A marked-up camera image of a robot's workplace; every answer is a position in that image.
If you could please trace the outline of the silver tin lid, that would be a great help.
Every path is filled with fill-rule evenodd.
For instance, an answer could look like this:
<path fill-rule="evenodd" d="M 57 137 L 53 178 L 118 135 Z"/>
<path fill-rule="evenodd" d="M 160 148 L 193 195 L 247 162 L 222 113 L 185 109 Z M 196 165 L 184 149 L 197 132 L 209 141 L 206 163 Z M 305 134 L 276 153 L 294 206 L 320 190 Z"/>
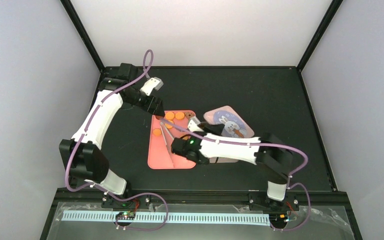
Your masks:
<path fill-rule="evenodd" d="M 252 138 L 255 132 L 229 105 L 204 113 L 203 118 L 212 125 L 223 124 L 221 135 L 230 138 Z"/>

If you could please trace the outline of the silver metal tongs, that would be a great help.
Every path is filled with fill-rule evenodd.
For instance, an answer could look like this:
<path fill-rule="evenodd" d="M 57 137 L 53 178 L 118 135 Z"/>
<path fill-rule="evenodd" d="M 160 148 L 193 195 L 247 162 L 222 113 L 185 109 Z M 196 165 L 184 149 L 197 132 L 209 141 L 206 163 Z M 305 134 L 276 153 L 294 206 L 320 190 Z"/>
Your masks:
<path fill-rule="evenodd" d="M 176 162 L 173 159 L 173 153 L 172 153 L 172 148 L 171 148 L 171 142 L 174 140 L 174 136 L 171 134 L 170 130 L 167 128 L 167 126 L 164 122 L 161 121 L 159 123 L 159 125 L 160 125 L 162 137 L 163 137 L 164 144 L 166 146 L 169 158 L 171 160 L 173 168 L 176 168 Z"/>

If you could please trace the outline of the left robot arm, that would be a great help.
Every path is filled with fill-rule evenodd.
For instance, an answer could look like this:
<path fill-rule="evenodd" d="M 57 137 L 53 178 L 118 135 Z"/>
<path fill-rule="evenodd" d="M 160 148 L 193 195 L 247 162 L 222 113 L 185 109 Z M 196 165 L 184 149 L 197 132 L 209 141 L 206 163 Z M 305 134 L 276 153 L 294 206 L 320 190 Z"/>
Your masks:
<path fill-rule="evenodd" d="M 65 186 L 72 192 L 97 187 L 123 195 L 128 182 L 110 169 L 101 151 L 105 134 L 123 104 L 130 104 L 154 116 L 165 116 L 162 100 L 152 95 L 163 86 L 157 77 L 122 63 L 116 75 L 106 76 L 98 86 L 96 100 L 81 127 L 70 139 L 63 139 L 59 152 L 65 168 Z"/>

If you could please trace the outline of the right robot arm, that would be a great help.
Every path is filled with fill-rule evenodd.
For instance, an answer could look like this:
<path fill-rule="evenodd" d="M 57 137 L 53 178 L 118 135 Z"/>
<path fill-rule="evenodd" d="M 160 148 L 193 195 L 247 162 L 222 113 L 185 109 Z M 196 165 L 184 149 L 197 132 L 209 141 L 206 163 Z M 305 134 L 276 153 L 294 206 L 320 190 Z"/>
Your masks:
<path fill-rule="evenodd" d="M 270 209 L 279 209 L 285 203 L 292 151 L 277 146 L 260 146 L 280 143 L 269 133 L 262 137 L 233 138 L 222 136 L 222 128 L 223 124 L 207 122 L 190 126 L 188 130 L 191 133 L 175 137 L 169 149 L 171 153 L 201 165 L 209 164 L 210 159 L 225 158 L 260 166 L 267 177 L 265 204 Z"/>

